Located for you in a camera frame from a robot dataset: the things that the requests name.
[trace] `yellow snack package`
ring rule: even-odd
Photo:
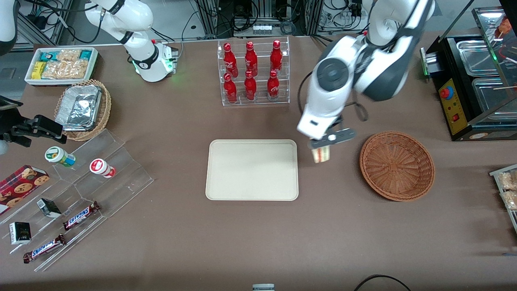
[[[33,79],[33,80],[40,80],[41,79],[41,74],[45,70],[45,65],[47,65],[46,62],[36,62],[34,64],[34,69],[33,69],[33,72],[31,74],[31,79]]]

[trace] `red bottle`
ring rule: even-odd
[[[246,71],[251,71],[253,76],[259,74],[259,66],[257,60],[257,53],[253,49],[253,43],[251,41],[246,43],[246,56],[244,57],[246,60]]]
[[[267,80],[267,98],[269,101],[278,100],[278,86],[280,82],[277,78],[277,71],[271,70],[269,73],[269,79]]]
[[[226,94],[226,98],[228,102],[235,103],[237,102],[237,87],[235,83],[232,81],[232,76],[230,74],[224,74],[224,92]]]
[[[282,51],[280,50],[280,41],[273,41],[273,51],[271,52],[271,69],[277,73],[282,70]]]
[[[257,82],[253,78],[253,73],[250,70],[246,71],[246,80],[244,80],[244,87],[246,87],[246,98],[249,101],[255,100],[257,93]]]
[[[237,59],[232,52],[232,46],[230,46],[229,43],[225,43],[223,49],[226,72],[230,73],[233,78],[237,78],[237,76],[239,76],[239,70],[237,69]]]

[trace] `cookie box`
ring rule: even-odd
[[[91,55],[89,55],[88,66],[86,68],[86,73],[84,74],[83,79],[59,79],[59,80],[49,80],[49,79],[33,79],[32,72],[36,64],[41,60],[41,56],[45,53],[59,51],[61,49],[73,49],[73,50],[82,50],[82,51],[91,51]],[[34,56],[31,61],[31,65],[25,74],[25,82],[32,86],[67,86],[71,84],[76,84],[79,82],[87,81],[91,78],[95,62],[97,60],[98,52],[93,47],[57,47],[57,48],[41,48],[37,49],[34,52]]]
[[[49,180],[47,172],[25,165],[0,182],[0,215]]]

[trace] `wicker basket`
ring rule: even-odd
[[[110,110],[111,110],[111,96],[110,92],[107,91],[106,87],[97,80],[88,80],[84,82],[80,82],[74,84],[72,86],[87,86],[87,85],[95,85],[99,86],[102,89],[102,96],[100,98],[100,110],[97,114],[97,125],[93,130],[89,132],[66,132],[63,131],[63,134],[66,135],[69,139],[75,141],[86,141],[96,137],[101,131],[106,128],[106,124],[108,123],[108,119],[110,118]],[[57,116],[57,112],[61,106],[61,101],[63,100],[65,92],[61,94],[61,98],[57,102],[56,109],[54,110],[54,118]]]
[[[400,132],[371,136],[359,157],[368,184],[395,201],[413,201],[425,195],[434,182],[434,163],[416,139]]]

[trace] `yellow control panel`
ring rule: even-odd
[[[456,87],[452,79],[445,83],[438,93],[440,94],[440,100],[442,101],[449,128],[452,134],[455,135],[467,127],[467,118],[465,118],[465,113],[456,94]]]

